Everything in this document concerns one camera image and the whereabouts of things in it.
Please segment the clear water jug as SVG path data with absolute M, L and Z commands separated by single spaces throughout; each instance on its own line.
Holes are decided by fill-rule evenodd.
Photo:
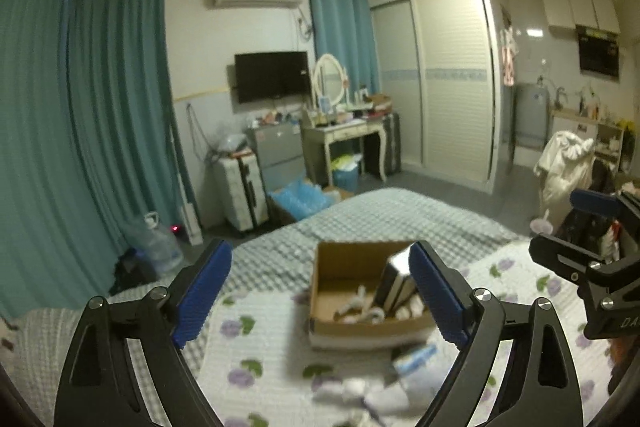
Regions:
M 160 222 L 157 211 L 150 211 L 128 223 L 128 243 L 149 261 L 158 277 L 175 270 L 183 262 L 183 253 L 170 228 Z

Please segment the black range hood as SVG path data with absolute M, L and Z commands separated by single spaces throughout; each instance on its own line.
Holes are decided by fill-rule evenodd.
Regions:
M 612 32 L 577 26 L 579 68 L 587 74 L 620 78 L 620 46 Z

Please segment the white clothes pile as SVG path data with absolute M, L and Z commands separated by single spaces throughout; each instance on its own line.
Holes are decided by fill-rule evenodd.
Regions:
M 539 206 L 556 231 L 572 210 L 570 193 L 592 182 L 594 140 L 570 131 L 552 135 L 534 166 L 539 181 Z

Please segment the white dressing table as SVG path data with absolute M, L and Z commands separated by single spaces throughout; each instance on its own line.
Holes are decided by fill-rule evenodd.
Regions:
M 363 144 L 363 138 L 367 135 L 376 134 L 380 140 L 378 147 L 378 171 L 383 182 L 387 180 L 385 171 L 385 155 L 387 147 L 387 136 L 384 128 L 382 116 L 355 118 L 346 124 L 336 124 L 335 126 L 318 127 L 312 119 L 314 113 L 304 108 L 302 121 L 300 122 L 300 132 L 302 132 L 303 152 L 305 155 L 306 168 L 309 178 L 315 184 L 319 184 L 318 173 L 318 150 L 322 147 L 324 158 L 324 171 L 326 181 L 333 184 L 333 174 L 331 168 L 331 145 L 358 139 Z

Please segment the oval vanity mirror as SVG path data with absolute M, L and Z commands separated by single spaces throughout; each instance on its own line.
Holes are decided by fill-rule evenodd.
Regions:
M 314 65 L 311 86 L 319 105 L 327 101 L 335 107 L 343 101 L 348 79 L 346 70 L 337 58 L 329 53 L 321 55 Z

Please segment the white wall cabinets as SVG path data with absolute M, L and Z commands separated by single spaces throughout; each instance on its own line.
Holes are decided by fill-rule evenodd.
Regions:
M 550 28 L 573 30 L 578 26 L 618 35 L 618 21 L 613 0 L 542 0 Z

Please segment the blue bubble wrap bag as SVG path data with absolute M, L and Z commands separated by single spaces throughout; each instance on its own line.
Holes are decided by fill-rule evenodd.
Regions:
M 269 193 L 276 206 L 288 213 L 295 221 L 314 216 L 330 208 L 334 200 L 322 188 L 308 180 L 298 179 L 278 191 Z

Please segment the white sliding wardrobe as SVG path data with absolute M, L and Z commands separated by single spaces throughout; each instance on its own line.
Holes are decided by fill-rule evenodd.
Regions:
M 500 64 L 494 0 L 372 5 L 380 89 L 400 121 L 402 168 L 495 192 Z

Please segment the white suitcase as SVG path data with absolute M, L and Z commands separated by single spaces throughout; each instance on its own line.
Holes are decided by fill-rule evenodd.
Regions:
M 253 231 L 269 220 L 267 197 L 255 154 L 221 157 L 214 165 L 214 175 L 224 217 L 236 231 Z

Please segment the white floral quilt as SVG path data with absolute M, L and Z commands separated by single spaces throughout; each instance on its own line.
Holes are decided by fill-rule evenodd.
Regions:
M 535 265 L 518 241 L 462 269 L 473 287 L 507 303 L 548 298 L 575 362 L 582 410 L 591 419 L 608 399 L 613 360 L 605 340 L 584 335 L 576 289 Z M 326 351 L 311 346 L 309 306 L 300 294 L 231 295 L 214 306 L 198 384 L 227 426 L 344 426 L 360 398 L 398 381 L 388 349 Z

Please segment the white socks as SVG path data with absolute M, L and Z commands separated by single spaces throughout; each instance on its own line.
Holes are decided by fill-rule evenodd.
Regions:
M 425 313 L 426 306 L 418 293 L 414 293 L 394 314 L 386 313 L 374 305 L 367 296 L 367 288 L 360 285 L 356 293 L 347 303 L 340 306 L 333 315 L 333 320 L 344 324 L 382 324 L 386 319 L 406 321 L 417 319 Z

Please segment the large teal curtain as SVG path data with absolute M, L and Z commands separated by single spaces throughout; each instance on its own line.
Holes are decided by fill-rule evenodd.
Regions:
M 193 199 L 165 0 L 1 0 L 1 312 L 77 308 Z

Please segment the blue waste basket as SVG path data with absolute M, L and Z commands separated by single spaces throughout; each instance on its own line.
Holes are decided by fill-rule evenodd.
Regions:
M 350 193 L 356 193 L 359 186 L 359 165 L 356 161 L 332 169 L 332 180 L 335 186 Z

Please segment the grey mini fridge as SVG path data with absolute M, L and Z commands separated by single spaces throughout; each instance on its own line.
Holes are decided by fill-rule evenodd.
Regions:
M 250 148 L 257 156 L 262 183 L 267 192 L 281 190 L 305 178 L 302 132 L 298 124 L 286 122 L 250 128 L 246 135 Z

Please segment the grey washing machine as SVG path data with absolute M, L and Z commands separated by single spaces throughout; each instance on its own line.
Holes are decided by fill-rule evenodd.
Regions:
M 548 139 L 549 92 L 537 83 L 520 83 L 515 88 L 515 143 L 542 150 Z

